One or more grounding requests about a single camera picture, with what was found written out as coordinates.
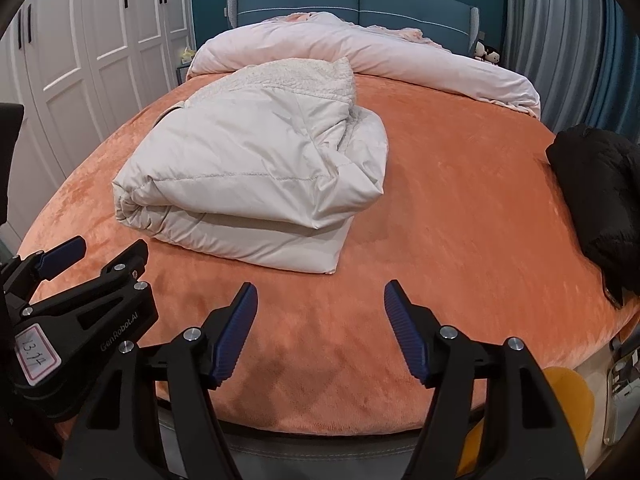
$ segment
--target white wardrobe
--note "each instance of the white wardrobe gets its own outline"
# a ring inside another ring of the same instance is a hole
[[[177,85],[185,47],[191,0],[24,2],[0,40],[0,102],[25,107],[0,227],[9,250],[104,139]]]

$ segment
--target folded white comforter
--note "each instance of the folded white comforter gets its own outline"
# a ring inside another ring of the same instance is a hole
[[[297,57],[329,62],[346,57],[355,73],[388,77],[540,118],[540,96],[523,75],[340,20],[328,12],[300,20],[267,20],[210,39],[189,74],[234,72],[245,66]]]
[[[383,193],[382,121],[347,59],[286,59],[168,110],[113,181],[116,219],[203,253],[335,271],[353,216]]]

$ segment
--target orange fleece blanket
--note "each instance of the orange fleece blanket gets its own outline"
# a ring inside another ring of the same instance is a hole
[[[69,177],[20,254],[75,235],[86,258],[36,293],[98,275],[139,233],[115,221],[111,180],[170,105],[220,75],[165,95],[107,139]],[[244,281],[260,306],[236,371],[212,393],[223,420],[313,434],[390,433],[422,425],[431,393],[412,378],[383,307],[397,278],[414,303],[471,338],[518,335],[542,367],[573,368],[634,319],[616,311],[580,253],[545,158],[553,135],[492,104],[356,76],[358,104],[389,140],[385,195],[356,216],[331,276],[255,267],[156,240],[144,279],[160,319],[141,345],[171,340],[225,306]],[[484,391],[478,388],[476,403]],[[159,385],[159,395],[166,389]]]

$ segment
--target upholstered headboard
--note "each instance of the upholstered headboard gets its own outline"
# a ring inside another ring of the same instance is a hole
[[[455,0],[226,0],[232,28],[322,10],[364,27],[419,28],[425,37],[463,56],[471,56],[478,41],[478,8]]]

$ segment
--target stuffed toy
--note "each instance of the stuffed toy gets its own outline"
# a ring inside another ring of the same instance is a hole
[[[500,61],[500,54],[490,46],[484,46],[479,41],[476,43],[476,50],[474,51],[474,58],[478,61],[484,61],[485,63],[491,63],[497,65]]]
[[[474,52],[474,57],[478,61],[484,61],[484,45],[479,41],[476,43],[476,50]]]
[[[500,61],[500,54],[498,54],[495,49],[490,46],[484,48],[484,57],[483,59],[489,63],[493,63],[497,65]]]

